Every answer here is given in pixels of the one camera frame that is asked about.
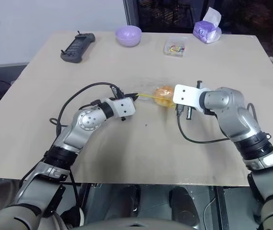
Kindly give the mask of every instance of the purple bowl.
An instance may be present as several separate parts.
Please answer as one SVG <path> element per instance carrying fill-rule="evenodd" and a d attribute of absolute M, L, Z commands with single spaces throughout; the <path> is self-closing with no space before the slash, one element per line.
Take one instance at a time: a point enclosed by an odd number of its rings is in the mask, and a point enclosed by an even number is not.
<path fill-rule="evenodd" d="M 117 41 L 123 46 L 132 47 L 139 44 L 142 36 L 140 28 L 134 25 L 127 25 L 115 32 Z"/>

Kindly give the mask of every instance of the white tissue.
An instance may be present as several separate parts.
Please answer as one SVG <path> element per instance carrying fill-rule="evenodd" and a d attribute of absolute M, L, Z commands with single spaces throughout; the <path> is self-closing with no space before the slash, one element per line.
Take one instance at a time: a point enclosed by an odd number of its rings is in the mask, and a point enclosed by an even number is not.
<path fill-rule="evenodd" d="M 212 23 L 215 27 L 218 27 L 221 18 L 222 15 L 217 10 L 209 7 L 207 13 L 203 17 L 203 20 Z"/>
<path fill-rule="evenodd" d="M 206 43 L 216 42 L 221 37 L 221 34 L 222 34 L 221 28 L 217 27 L 216 30 L 208 34 L 208 40 Z"/>

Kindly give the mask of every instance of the purple tissue box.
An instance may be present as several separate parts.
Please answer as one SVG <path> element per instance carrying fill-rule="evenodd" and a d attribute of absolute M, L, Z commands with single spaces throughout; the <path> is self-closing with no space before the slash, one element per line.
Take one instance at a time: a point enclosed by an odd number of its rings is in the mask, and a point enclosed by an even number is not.
<path fill-rule="evenodd" d="M 222 33 L 219 27 L 215 27 L 212 23 L 207 21 L 199 21 L 195 23 L 193 35 L 204 43 L 214 42 L 215 33 L 219 36 Z"/>

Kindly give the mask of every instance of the plastic container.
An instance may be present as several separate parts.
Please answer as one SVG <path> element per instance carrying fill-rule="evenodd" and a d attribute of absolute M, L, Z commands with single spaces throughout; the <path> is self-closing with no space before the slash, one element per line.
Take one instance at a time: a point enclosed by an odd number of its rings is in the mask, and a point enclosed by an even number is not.
<path fill-rule="evenodd" d="M 174 57 L 183 57 L 186 50 L 186 37 L 172 36 L 166 40 L 163 53 Z"/>
<path fill-rule="evenodd" d="M 142 30 L 134 25 L 127 25 L 115 32 L 117 41 L 123 46 L 132 47 L 141 41 Z"/>

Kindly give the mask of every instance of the black cable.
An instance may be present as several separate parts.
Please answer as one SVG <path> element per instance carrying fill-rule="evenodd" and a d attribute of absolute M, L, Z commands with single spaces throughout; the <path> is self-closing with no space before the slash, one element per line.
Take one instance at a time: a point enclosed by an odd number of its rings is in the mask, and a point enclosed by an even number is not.
<path fill-rule="evenodd" d="M 217 140 L 209 140 L 209 141 L 197 141 L 197 140 L 192 140 L 190 138 L 188 138 L 182 128 L 181 128 L 181 123 L 180 123 L 180 116 L 177 116 L 177 123 L 178 123 L 178 127 L 179 127 L 179 130 L 180 130 L 180 133 L 182 134 L 182 136 L 184 137 L 184 139 L 190 141 L 190 142 L 193 142 L 193 143 L 196 143 L 196 144 L 210 144 L 210 143 L 215 143 L 215 142 L 220 142 L 220 141 L 224 141 L 224 140 L 229 140 L 229 138 L 223 138 L 223 139 L 217 139 Z"/>
<path fill-rule="evenodd" d="M 22 187 L 23 181 L 28 177 L 28 175 L 36 168 L 36 166 L 45 159 L 45 157 L 43 157 L 36 165 L 33 166 L 33 168 L 30 169 L 30 171 L 28 171 L 26 173 L 26 175 L 23 176 L 23 178 L 19 181 L 19 188 Z"/>
<path fill-rule="evenodd" d="M 89 106 L 91 106 L 91 104 L 83 105 L 83 106 L 81 106 L 81 107 L 79 108 L 79 110 L 84 109 L 84 108 L 89 107 Z"/>
<path fill-rule="evenodd" d="M 50 122 L 51 124 L 53 124 L 53 125 L 57 125 L 58 120 L 57 120 L 56 118 L 52 117 L 52 118 L 49 119 L 49 122 Z"/>
<path fill-rule="evenodd" d="M 60 112 L 59 112 L 59 117 L 58 117 L 58 122 L 56 123 L 56 137 L 58 137 L 61 133 L 61 124 L 60 124 L 60 119 L 63 115 L 63 112 L 66 108 L 66 106 L 69 104 L 69 102 L 71 102 L 76 96 L 78 96 L 80 93 L 82 93 L 83 91 L 93 87 L 93 86 L 96 86 L 96 85 L 109 85 L 109 86 L 112 86 L 114 87 L 117 92 L 120 94 L 121 98 L 124 98 L 124 94 L 121 92 L 120 88 L 117 87 L 116 85 L 112 84 L 112 83 L 108 83 L 108 82 L 97 82 L 97 83 L 93 83 L 93 84 L 90 84 L 88 86 L 85 86 L 84 88 L 82 88 L 81 90 L 79 90 L 78 92 L 76 92 L 73 96 L 71 96 L 71 98 L 69 98 L 66 103 L 63 105 L 63 107 L 61 108 Z"/>
<path fill-rule="evenodd" d="M 255 106 L 253 105 L 253 103 L 248 103 L 248 104 L 247 104 L 246 109 L 247 109 L 248 111 L 249 111 L 249 108 L 251 108 L 253 118 L 256 120 L 256 122 L 258 122 L 257 114 L 256 114 L 256 109 L 255 109 Z"/>
<path fill-rule="evenodd" d="M 79 196 L 78 196 L 77 186 L 76 186 L 76 184 L 75 184 L 74 177 L 73 177 L 73 174 L 72 174 L 72 172 L 71 172 L 71 169 L 69 169 L 69 170 L 70 170 L 69 176 L 70 176 L 70 179 L 71 179 L 71 183 L 72 183 L 73 191 L 74 191 L 74 196 L 75 196 L 75 205 L 76 205 L 77 207 L 81 207 L 80 200 L 79 200 Z"/>

